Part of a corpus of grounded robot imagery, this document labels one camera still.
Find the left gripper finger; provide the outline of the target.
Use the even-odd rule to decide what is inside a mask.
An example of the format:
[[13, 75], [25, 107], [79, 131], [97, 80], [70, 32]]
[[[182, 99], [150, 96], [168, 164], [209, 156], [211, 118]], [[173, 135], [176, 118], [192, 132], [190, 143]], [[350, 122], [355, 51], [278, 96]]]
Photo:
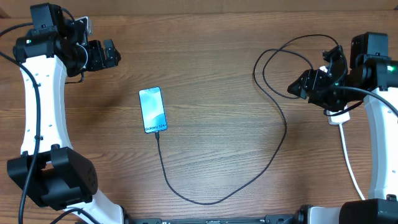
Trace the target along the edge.
[[118, 51], [107, 51], [105, 54], [106, 54], [106, 62], [105, 62], [106, 67], [118, 66], [121, 60], [121, 55]]
[[107, 54], [115, 54], [117, 52], [116, 47], [111, 39], [104, 40], [104, 51]]

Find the Galaxy S24+ smartphone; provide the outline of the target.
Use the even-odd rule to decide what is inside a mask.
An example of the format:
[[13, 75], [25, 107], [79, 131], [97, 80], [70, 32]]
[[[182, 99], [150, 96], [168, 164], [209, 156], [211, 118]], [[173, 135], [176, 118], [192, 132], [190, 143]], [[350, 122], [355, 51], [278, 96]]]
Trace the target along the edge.
[[168, 128], [161, 89], [156, 86], [139, 91], [144, 131], [147, 134]]

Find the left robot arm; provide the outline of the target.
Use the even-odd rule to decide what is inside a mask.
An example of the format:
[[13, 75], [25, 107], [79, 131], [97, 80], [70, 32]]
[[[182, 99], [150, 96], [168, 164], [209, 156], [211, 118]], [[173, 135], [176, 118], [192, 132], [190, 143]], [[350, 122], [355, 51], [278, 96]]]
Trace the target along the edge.
[[11, 62], [22, 73], [25, 131], [9, 177], [39, 207], [70, 213], [86, 223], [130, 223], [125, 209], [98, 188], [93, 163], [73, 149], [65, 114], [68, 78], [118, 65], [112, 40], [88, 40], [91, 21], [50, 3], [30, 7], [28, 33], [16, 40]]

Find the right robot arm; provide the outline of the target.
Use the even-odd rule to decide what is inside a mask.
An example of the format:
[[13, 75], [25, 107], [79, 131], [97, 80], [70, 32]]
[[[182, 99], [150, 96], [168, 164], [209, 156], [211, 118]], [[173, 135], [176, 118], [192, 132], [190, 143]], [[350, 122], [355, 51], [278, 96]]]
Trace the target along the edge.
[[371, 132], [372, 176], [368, 199], [340, 207], [307, 207], [296, 223], [397, 223], [397, 61], [388, 56], [387, 34], [353, 37], [347, 60], [340, 45], [323, 53], [329, 66], [310, 69], [287, 91], [327, 110], [342, 112], [362, 101]]

